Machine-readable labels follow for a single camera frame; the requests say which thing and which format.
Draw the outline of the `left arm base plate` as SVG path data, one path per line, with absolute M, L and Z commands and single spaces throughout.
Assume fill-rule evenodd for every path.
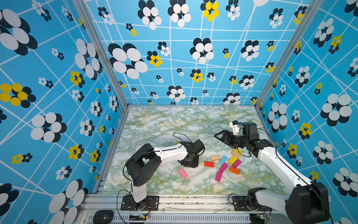
M 141 202 L 135 202 L 132 195 L 128 194 L 123 197 L 122 211 L 157 211 L 159 206 L 159 196 L 147 196 Z

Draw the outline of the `pink block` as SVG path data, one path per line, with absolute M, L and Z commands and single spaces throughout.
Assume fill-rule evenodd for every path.
M 179 173 L 184 179 L 188 178 L 188 173 L 184 169 L 180 169 Z

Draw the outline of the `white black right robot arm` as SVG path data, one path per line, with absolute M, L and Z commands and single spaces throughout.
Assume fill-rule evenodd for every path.
M 245 148 L 265 163 L 283 182 L 288 194 L 278 194 L 266 188 L 248 191 L 247 205 L 251 210 L 269 207 L 286 215 L 294 224 L 316 224 L 333 220 L 330 214 L 328 189 L 296 170 L 279 153 L 275 145 L 261 139 L 254 122 L 230 123 L 232 131 L 223 130 L 214 137 L 231 148 Z

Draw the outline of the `red block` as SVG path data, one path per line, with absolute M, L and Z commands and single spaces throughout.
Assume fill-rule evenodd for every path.
M 204 166 L 214 168 L 214 162 L 212 162 L 212 161 L 204 161 Z

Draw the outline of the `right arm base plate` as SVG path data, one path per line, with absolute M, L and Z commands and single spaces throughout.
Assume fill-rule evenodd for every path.
M 230 202 L 233 204 L 235 211 L 248 211 L 248 212 L 262 212 L 264 213 L 272 211 L 271 208 L 265 206 L 259 206 L 257 209 L 251 209 L 248 207 L 247 197 L 234 195 L 231 197 Z

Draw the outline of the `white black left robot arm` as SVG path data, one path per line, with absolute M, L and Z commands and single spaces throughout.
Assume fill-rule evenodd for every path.
M 204 151 L 205 146 L 201 140 L 182 141 L 171 147 L 152 147 L 149 143 L 144 144 L 125 163 L 134 202 L 141 203 L 146 200 L 146 183 L 161 164 L 177 161 L 184 167 L 196 168 L 199 164 L 199 156 Z

